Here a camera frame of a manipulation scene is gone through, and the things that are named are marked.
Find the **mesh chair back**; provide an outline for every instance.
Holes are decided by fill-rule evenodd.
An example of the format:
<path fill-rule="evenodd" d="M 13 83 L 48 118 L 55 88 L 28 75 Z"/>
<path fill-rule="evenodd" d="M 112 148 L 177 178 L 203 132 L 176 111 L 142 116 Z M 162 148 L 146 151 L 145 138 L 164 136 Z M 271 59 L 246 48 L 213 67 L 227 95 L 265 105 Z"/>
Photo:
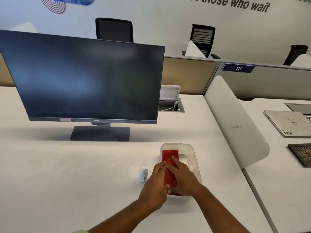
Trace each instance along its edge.
<path fill-rule="evenodd" d="M 208 57 L 213 46 L 215 27 L 205 25 L 192 25 L 190 40 Z"/>
<path fill-rule="evenodd" d="M 290 53 L 288 54 L 288 57 L 286 58 L 283 65 L 291 65 L 298 56 L 306 54 L 308 51 L 308 46 L 306 45 L 292 45 L 290 47 Z"/>
<path fill-rule="evenodd" d="M 133 24 L 121 19 L 96 18 L 97 39 L 133 43 Z"/>

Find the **red cloth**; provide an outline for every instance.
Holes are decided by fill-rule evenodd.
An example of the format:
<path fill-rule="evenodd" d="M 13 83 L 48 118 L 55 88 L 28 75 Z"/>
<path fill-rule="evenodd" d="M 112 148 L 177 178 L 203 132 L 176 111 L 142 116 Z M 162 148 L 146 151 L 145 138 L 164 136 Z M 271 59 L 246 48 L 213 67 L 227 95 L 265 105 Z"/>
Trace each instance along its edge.
<path fill-rule="evenodd" d="M 178 150 L 162 150 L 162 161 L 165 161 L 167 164 L 173 165 L 175 168 L 177 168 L 176 164 L 172 159 L 172 156 L 179 160 Z M 168 168 L 165 170 L 164 184 L 169 184 L 170 188 L 175 188 L 177 186 L 177 180 L 175 178 L 175 175 Z"/>

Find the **monitor base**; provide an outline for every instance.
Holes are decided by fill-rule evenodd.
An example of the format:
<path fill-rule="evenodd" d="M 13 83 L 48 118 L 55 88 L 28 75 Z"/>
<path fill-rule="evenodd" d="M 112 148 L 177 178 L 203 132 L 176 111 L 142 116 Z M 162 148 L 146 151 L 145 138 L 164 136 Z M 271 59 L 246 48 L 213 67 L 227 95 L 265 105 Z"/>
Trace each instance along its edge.
<path fill-rule="evenodd" d="M 110 124 L 97 126 L 75 126 L 71 141 L 129 141 L 129 127 L 111 127 Z"/>

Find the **keyboard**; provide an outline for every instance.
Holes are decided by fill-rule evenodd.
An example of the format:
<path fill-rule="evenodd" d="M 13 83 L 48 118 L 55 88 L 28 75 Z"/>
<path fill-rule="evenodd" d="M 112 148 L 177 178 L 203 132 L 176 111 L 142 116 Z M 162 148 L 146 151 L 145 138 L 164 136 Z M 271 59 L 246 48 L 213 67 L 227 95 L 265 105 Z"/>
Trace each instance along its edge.
<path fill-rule="evenodd" d="M 311 167 L 311 143 L 289 144 L 288 148 L 304 167 Z"/>

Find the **hand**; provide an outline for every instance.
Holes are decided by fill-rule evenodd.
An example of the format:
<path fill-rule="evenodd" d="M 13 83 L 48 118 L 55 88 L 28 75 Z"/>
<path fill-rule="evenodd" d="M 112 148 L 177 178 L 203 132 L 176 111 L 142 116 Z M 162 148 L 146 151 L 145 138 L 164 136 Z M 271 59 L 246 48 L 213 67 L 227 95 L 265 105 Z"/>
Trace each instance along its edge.
<path fill-rule="evenodd" d="M 161 208 L 167 200 L 169 185 L 164 185 L 166 166 L 166 162 L 155 165 L 152 175 L 146 181 L 138 197 L 138 201 L 143 202 L 152 212 Z"/>
<path fill-rule="evenodd" d="M 167 168 L 175 175 L 177 186 L 169 190 L 169 194 L 177 193 L 184 196 L 193 195 L 200 188 L 201 184 L 197 180 L 193 172 L 190 172 L 188 166 L 172 156 L 177 168 L 168 164 Z"/>

